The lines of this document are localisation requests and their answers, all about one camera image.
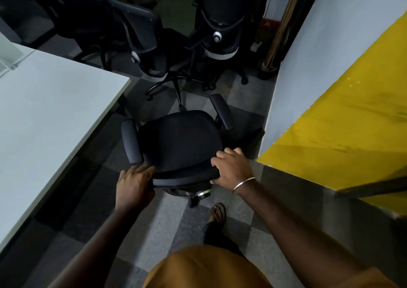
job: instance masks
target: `forearm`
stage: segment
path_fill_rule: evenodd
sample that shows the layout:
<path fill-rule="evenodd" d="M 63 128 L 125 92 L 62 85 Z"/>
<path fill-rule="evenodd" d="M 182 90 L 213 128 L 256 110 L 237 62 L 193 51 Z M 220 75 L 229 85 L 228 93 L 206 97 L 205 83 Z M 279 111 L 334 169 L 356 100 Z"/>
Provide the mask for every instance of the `forearm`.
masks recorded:
<path fill-rule="evenodd" d="M 364 270 L 343 246 L 295 215 L 261 184 L 252 181 L 237 193 L 264 220 L 304 286 L 328 287 Z"/>
<path fill-rule="evenodd" d="M 103 287 L 116 253 L 138 217 L 114 211 L 49 287 Z"/>

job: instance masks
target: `flip-flop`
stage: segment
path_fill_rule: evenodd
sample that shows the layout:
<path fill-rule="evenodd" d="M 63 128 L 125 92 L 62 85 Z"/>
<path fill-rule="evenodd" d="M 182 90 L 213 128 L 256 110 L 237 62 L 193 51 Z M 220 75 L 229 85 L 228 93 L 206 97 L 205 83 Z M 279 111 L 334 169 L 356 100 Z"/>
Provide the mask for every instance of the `flip-flop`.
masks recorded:
<path fill-rule="evenodd" d="M 221 215 L 219 216 L 215 210 L 215 207 L 218 207 L 220 210 Z M 217 221 L 219 224 L 221 224 L 221 226 L 223 227 L 225 225 L 226 222 L 226 208 L 223 205 L 223 203 L 216 203 L 211 209 L 210 212 L 214 218 L 215 221 Z"/>

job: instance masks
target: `plant pot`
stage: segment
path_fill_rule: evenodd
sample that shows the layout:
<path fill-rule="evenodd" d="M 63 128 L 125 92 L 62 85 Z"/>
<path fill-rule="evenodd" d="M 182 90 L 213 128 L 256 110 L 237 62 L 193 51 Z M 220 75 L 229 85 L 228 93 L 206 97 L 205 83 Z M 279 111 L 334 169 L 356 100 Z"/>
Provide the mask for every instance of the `plant pot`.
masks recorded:
<path fill-rule="evenodd" d="M 264 60 L 258 62 L 257 77 L 260 80 L 269 80 L 278 73 L 278 67 L 272 67 L 271 69 L 263 67 Z"/>

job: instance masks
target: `hand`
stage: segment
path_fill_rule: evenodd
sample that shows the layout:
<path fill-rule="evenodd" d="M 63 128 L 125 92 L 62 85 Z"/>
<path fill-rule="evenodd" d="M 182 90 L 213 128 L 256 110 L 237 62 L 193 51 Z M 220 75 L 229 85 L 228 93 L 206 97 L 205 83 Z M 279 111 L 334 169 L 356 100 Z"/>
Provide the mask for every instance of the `hand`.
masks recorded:
<path fill-rule="evenodd" d="M 141 212 L 150 204 L 155 191 L 147 186 L 154 172 L 154 167 L 145 164 L 120 172 L 116 186 L 116 211 Z"/>
<path fill-rule="evenodd" d="M 237 184 L 254 176 L 249 161 L 238 147 L 234 150 L 226 148 L 225 151 L 217 151 L 216 157 L 210 160 L 212 166 L 219 169 L 220 177 L 212 180 L 212 184 L 218 184 L 233 190 Z"/>

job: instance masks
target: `black pants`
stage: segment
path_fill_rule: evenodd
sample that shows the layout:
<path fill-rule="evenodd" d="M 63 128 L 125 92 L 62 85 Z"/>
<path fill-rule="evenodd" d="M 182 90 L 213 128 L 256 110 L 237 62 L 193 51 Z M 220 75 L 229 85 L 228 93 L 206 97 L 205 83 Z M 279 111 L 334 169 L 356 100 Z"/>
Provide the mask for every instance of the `black pants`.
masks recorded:
<path fill-rule="evenodd" d="M 222 233 L 222 227 L 217 221 L 207 223 L 203 227 L 202 232 L 205 234 L 203 238 L 204 244 L 227 249 L 232 253 L 245 258 L 239 250 L 239 246 Z"/>

